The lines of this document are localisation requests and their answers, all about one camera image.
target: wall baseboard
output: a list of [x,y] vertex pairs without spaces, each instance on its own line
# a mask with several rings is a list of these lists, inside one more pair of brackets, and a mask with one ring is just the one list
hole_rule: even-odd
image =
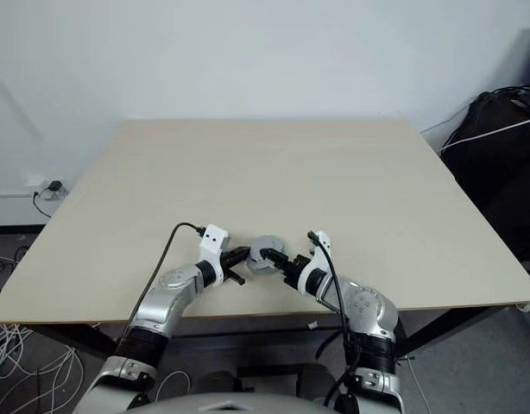
[[0,235],[38,235],[44,224],[23,224],[19,226],[0,226]]

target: gray floor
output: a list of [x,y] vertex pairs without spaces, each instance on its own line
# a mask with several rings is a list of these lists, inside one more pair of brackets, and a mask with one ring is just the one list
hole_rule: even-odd
[[[11,256],[17,247],[29,244],[33,236],[0,235],[0,255]],[[5,277],[0,277],[0,285]],[[413,332],[435,318],[436,311],[402,312],[401,319],[407,333]],[[241,318],[214,321],[186,321],[184,332],[206,332],[212,329],[237,331],[247,329],[256,319]],[[274,319],[260,319],[259,323],[275,325]],[[117,335],[117,325],[102,325],[104,332]],[[184,369],[193,379],[217,371],[236,371],[237,367],[248,365],[313,362],[316,343],[286,344],[272,346],[251,346],[244,348],[209,349],[211,343],[202,340],[193,345],[172,346],[161,363],[161,375],[165,377],[175,369]],[[22,362],[25,368],[35,370],[65,351],[65,347],[43,336],[33,334],[26,341]],[[84,389],[98,371],[102,361],[80,354],[85,368]],[[414,353],[413,368],[420,382],[431,411],[442,413],[530,413],[530,318],[514,308],[507,308],[477,325],[429,348]],[[333,343],[321,358],[338,376],[343,369],[341,344]],[[426,412],[417,387],[406,362],[398,367],[401,377],[403,398],[408,413]],[[22,374],[0,379],[0,399],[21,378]],[[79,379],[79,368],[73,365],[72,376],[57,393],[57,404],[71,395]],[[52,376],[40,377],[40,389],[49,389]],[[257,391],[293,393],[294,378],[272,377],[245,381],[246,386],[255,386]],[[161,398],[181,395],[186,383],[182,377],[167,382]],[[0,407],[0,413],[10,413],[37,395],[36,377],[18,386]],[[58,412],[71,412],[74,401]],[[44,398],[37,405],[30,405],[19,411],[45,412],[50,399]]]

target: table leg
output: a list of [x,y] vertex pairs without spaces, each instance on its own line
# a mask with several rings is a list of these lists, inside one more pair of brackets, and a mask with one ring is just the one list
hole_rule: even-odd
[[478,323],[503,309],[504,306],[491,306],[482,308],[455,308],[448,310],[441,317],[434,319],[422,329],[397,343],[396,354],[398,358],[410,354],[414,350],[433,345],[458,332]]
[[62,342],[79,351],[105,360],[116,350],[116,343],[91,325],[83,323],[57,323],[27,325],[30,329]]

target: wooden table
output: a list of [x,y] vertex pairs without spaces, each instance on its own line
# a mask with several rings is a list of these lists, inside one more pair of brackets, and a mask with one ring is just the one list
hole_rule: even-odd
[[[473,307],[448,316],[458,324],[530,302],[527,273],[406,122],[129,121],[10,277],[0,322],[82,339],[77,323],[124,321],[180,221],[227,229],[232,247],[278,235],[291,255],[323,229],[339,274],[400,310]],[[162,269],[193,263],[198,244],[181,231]],[[278,274],[238,272],[246,285],[210,289],[185,315],[324,311]]]

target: white wall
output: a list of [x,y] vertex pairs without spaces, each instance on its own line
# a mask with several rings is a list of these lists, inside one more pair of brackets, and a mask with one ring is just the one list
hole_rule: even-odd
[[[0,0],[0,196],[33,174],[73,183],[124,118],[423,129],[520,81],[529,54],[530,0]],[[0,198],[0,224],[43,222]]]

